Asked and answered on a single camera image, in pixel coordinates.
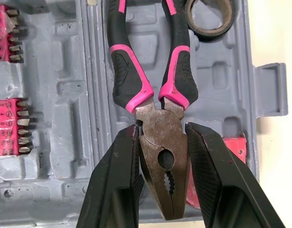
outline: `screwdriver bit set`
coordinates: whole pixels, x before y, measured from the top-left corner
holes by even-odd
[[[15,33],[19,33],[18,16],[17,9],[0,5],[0,61],[20,62],[22,60],[19,38],[15,36]]]
[[[0,100],[0,156],[21,155],[30,152],[27,104],[19,98]]]

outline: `pliers jaw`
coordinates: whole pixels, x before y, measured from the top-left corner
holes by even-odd
[[[167,98],[165,107],[183,116],[183,107]],[[183,217],[190,169],[187,136],[174,112],[156,110],[153,98],[136,108],[136,118],[143,121],[141,168],[166,220]]]

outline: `black rubber grip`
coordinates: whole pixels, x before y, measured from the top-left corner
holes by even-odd
[[[162,86],[167,82],[168,79],[168,71],[174,49],[179,46],[190,47],[188,27],[184,12],[181,8],[181,0],[173,0],[173,4],[176,13],[171,15],[167,0],[162,0],[162,7],[169,24],[171,34],[170,54]],[[190,53],[188,51],[181,51],[179,53],[176,64],[175,87],[183,96],[187,98],[190,105],[198,99],[198,90],[191,73]]]
[[[110,0],[107,21],[107,38],[111,48],[114,45],[126,45],[132,50],[126,33],[125,11],[119,11],[120,0]],[[115,104],[126,108],[128,102],[142,89],[141,78],[125,50],[115,50],[111,54],[115,80],[113,100]]]

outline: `tool case compartment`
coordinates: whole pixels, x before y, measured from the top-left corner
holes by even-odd
[[[246,0],[235,0],[227,34],[211,43],[190,31],[191,69],[199,99],[185,122],[222,137],[245,135],[246,162],[259,179],[256,118],[287,114],[285,65],[253,67]],[[0,99],[26,98],[29,154],[0,157],[0,227],[75,227],[88,180],[117,132],[135,122],[112,98],[113,66],[106,29],[108,1],[0,0],[20,11],[23,63],[0,62]],[[215,9],[194,6],[207,29],[221,23]],[[160,1],[129,0],[127,31],[155,91],[169,55],[169,31]],[[163,222],[147,188],[140,222]],[[186,206],[185,219],[201,211]]]

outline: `pliers cutting edge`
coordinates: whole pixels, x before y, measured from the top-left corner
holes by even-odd
[[[159,92],[161,110],[155,109],[154,91],[128,40],[126,0],[110,0],[107,37],[115,71],[114,102],[142,121],[142,171],[162,215],[171,220],[184,214],[190,162],[181,119],[197,100],[198,90],[190,68],[190,41],[181,4],[162,0],[162,7],[171,45]]]

